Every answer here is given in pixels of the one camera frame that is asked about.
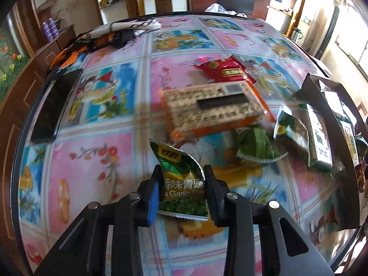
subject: black phone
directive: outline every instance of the black phone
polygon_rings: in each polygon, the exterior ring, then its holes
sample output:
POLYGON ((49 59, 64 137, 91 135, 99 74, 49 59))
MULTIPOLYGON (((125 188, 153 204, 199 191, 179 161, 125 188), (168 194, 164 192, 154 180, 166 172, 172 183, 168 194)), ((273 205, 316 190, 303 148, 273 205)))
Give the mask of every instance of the black phone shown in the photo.
POLYGON ((32 143, 51 143, 56 139, 67 102, 82 72, 82 69, 77 69, 58 76, 54 83, 50 85, 52 88, 41 108, 31 134, 32 143))

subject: green snack bag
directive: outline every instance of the green snack bag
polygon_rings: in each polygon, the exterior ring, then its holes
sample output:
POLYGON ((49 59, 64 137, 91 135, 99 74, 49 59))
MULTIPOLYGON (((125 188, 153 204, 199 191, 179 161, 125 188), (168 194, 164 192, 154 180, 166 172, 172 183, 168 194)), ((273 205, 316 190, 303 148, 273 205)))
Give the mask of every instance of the green snack bag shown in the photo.
POLYGON ((266 131, 261 127, 247 127, 239 133, 232 130, 232 134, 238 147, 237 157, 251 166, 263 167, 277 162, 288 154, 277 154, 266 131))
POLYGON ((363 138, 362 133, 359 133, 355 137, 356 151, 358 152, 359 163, 363 161, 365 154, 367 153, 368 143, 363 138))
POLYGON ((182 150, 151 138, 149 143, 165 178, 165 197, 159 213, 207 221, 205 176, 201 166, 182 150))
POLYGON ((311 105, 300 104, 299 108, 305 109, 301 121, 308 130, 310 166, 331 173, 332 152, 325 121, 311 105))
POLYGON ((308 130, 304 123, 299 118, 292 116, 291 111, 286 107, 280 107, 279 109, 273 138, 291 139, 294 145, 297 146, 299 153, 306 155, 307 165, 310 166, 308 130))

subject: orange snack box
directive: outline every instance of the orange snack box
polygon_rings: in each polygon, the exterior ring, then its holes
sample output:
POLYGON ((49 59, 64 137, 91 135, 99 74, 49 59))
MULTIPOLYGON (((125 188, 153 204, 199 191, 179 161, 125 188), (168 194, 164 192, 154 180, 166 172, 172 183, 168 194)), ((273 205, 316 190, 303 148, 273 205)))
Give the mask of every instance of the orange snack box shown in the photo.
POLYGON ((246 127, 270 113, 247 81, 165 90, 162 103, 173 142, 246 127))

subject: glass tabletop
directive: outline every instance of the glass tabletop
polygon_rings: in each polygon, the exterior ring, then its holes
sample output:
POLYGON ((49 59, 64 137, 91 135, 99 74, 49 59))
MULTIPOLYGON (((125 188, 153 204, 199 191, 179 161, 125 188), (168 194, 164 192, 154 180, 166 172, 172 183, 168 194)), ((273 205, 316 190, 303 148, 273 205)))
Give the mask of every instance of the glass tabletop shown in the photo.
MULTIPOLYGON (((303 51, 263 20, 215 15, 157 20, 161 29, 121 49, 108 46, 80 55, 69 71, 82 68, 83 73, 57 139, 38 145, 27 140, 20 167, 19 215, 33 271, 89 202, 118 201, 150 177, 157 161, 148 139, 170 144, 161 91, 208 83, 194 65, 235 55, 257 80, 255 86, 274 115, 280 105, 293 110, 303 102, 294 94, 307 73, 323 76, 303 51)), ((308 169, 296 155, 264 168, 235 163, 229 132, 182 142, 180 148, 202 166, 211 164, 231 190, 262 204, 277 200, 329 263, 354 233, 339 231, 337 184, 329 174, 308 169)), ((226 228, 216 228, 211 220, 159 215, 151 228, 139 229, 144 275, 220 276, 227 235, 226 228)), ((255 245, 256 272, 261 273, 257 227, 255 245)), ((107 275, 110 260, 108 244, 107 275)))

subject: barcode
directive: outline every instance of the barcode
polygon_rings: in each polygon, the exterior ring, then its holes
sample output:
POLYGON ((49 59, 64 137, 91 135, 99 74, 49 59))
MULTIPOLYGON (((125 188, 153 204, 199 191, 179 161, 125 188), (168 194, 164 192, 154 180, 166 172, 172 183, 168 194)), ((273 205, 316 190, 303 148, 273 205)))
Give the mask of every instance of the barcode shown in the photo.
POLYGON ((243 89, 240 84, 225 85, 225 91, 228 95, 243 93, 243 89))

